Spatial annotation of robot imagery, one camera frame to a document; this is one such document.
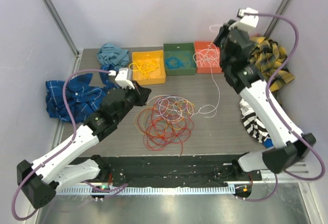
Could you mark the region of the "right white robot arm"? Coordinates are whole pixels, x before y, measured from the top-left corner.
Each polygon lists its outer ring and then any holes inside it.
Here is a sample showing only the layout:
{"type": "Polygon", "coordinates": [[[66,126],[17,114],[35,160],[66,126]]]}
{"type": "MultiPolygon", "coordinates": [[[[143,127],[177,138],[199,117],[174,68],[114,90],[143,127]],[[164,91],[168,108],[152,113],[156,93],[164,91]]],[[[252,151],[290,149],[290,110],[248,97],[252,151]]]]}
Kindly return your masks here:
{"type": "Polygon", "coordinates": [[[271,92],[265,91],[267,82],[249,62],[253,44],[248,33],[225,23],[220,27],[214,45],[220,48],[220,67],[227,83],[251,106],[273,142],[269,149],[241,156],[238,164],[231,168],[232,176],[244,180],[250,171],[265,169],[280,173],[303,159],[309,150],[302,140],[312,146],[316,139],[311,133],[304,134],[271,92]]]}

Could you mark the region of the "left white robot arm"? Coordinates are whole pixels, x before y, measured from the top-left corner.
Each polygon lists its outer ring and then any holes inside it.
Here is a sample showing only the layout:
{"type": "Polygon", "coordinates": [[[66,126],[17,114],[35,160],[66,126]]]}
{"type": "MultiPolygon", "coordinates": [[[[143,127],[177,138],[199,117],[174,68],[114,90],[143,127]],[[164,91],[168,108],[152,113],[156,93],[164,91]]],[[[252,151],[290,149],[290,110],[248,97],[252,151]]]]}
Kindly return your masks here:
{"type": "Polygon", "coordinates": [[[77,165],[70,163],[113,133],[133,107],[144,106],[151,92],[136,81],[131,89],[112,89],[75,134],[43,157],[21,161],[17,165],[17,183],[30,204],[40,209],[64,188],[86,180],[106,181],[111,168],[101,156],[93,155],[77,165]]]}

